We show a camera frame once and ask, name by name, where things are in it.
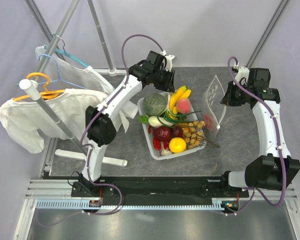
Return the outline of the yellow banana bunch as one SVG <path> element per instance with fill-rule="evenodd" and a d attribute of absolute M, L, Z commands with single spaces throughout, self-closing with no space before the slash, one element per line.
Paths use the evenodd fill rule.
<path fill-rule="evenodd" d="M 168 117 L 176 120 L 176 115 L 178 114 L 178 110 L 176 104 L 180 99 L 187 99 L 191 95 L 192 90 L 188 89 L 185 85 L 181 86 L 175 93 L 170 96 L 169 104 L 168 104 Z"/>

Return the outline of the clear polka dot zip bag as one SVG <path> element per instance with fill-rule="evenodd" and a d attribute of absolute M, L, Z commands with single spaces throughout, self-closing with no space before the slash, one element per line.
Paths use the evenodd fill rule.
<path fill-rule="evenodd" d="M 209 136 L 211 138 L 216 138 L 221 128 L 221 122 L 226 114 L 227 107 L 223 104 L 220 104 L 220 101 L 224 97 L 224 95 L 224 88 L 222 87 L 222 84 L 217 75 L 215 75 L 202 96 L 201 104 L 201 112 L 203 114 L 203 118 L 204 114 L 209 114 L 214 121 L 215 131 L 211 132 L 210 130 L 208 130 Z"/>

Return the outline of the red chili pepper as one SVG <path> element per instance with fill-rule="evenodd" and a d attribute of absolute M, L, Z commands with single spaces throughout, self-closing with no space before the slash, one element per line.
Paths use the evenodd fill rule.
<path fill-rule="evenodd" d="M 214 132 L 216 130 L 215 123 L 209 114 L 203 115 L 205 126 L 208 128 L 209 131 Z"/>

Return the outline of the green scallion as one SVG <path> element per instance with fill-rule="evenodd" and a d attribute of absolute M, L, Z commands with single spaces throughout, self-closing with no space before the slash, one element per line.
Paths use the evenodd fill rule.
<path fill-rule="evenodd" d="M 167 102 L 167 105 L 166 105 L 166 108 L 165 110 L 159 115 L 160 117 L 164 118 L 164 120 L 168 123 L 173 123 L 175 125 L 183 125 L 184 123 L 189 123 L 189 122 L 192 122 L 192 121 L 195 121 L 195 120 L 198 120 L 198 117 L 197 117 L 197 113 L 198 111 L 195 111 L 192 107 L 192 104 L 191 104 L 191 112 L 188 113 L 188 114 L 182 114 L 182 113 L 177 113 L 176 115 L 176 118 L 177 119 L 171 119 L 168 117 L 168 111 L 169 111 L 169 102 L 170 102 L 170 97 L 171 97 L 172 94 L 167 94 L 168 96 L 168 102 Z"/>

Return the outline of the white radish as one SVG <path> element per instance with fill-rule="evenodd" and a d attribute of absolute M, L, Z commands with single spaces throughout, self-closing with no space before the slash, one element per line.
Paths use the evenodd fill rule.
<path fill-rule="evenodd" d="M 155 128 L 164 125 L 164 118 L 160 116 L 141 115 L 138 117 L 138 121 L 143 124 L 149 124 L 151 127 Z"/>

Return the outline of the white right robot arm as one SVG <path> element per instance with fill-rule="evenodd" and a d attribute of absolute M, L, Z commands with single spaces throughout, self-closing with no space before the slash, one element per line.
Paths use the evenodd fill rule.
<path fill-rule="evenodd" d="M 237 188 L 259 188 L 280 191 L 289 185 L 300 170 L 285 143 L 280 120 L 281 98 L 278 89 L 270 88 L 271 73 L 267 68 L 235 66 L 230 69 L 235 80 L 228 83 L 221 104 L 240 107 L 249 104 L 255 117 L 259 138 L 259 156 L 243 171 L 227 171 L 219 184 L 225 197 Z"/>

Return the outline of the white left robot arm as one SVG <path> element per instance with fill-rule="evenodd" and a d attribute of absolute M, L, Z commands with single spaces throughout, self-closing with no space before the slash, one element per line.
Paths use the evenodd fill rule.
<path fill-rule="evenodd" d="M 92 119 L 88 121 L 83 133 L 88 138 L 88 154 L 82 175 L 87 181 L 82 191 L 89 197 L 96 196 L 100 185 L 96 182 L 101 177 L 101 167 L 108 145 L 114 140 L 117 130 L 114 120 L 125 104 L 145 86 L 153 85 L 164 92 L 174 91 L 172 70 L 174 55 L 164 55 L 150 51 L 147 58 L 131 66 L 120 85 L 96 107 L 89 107 L 87 113 Z"/>

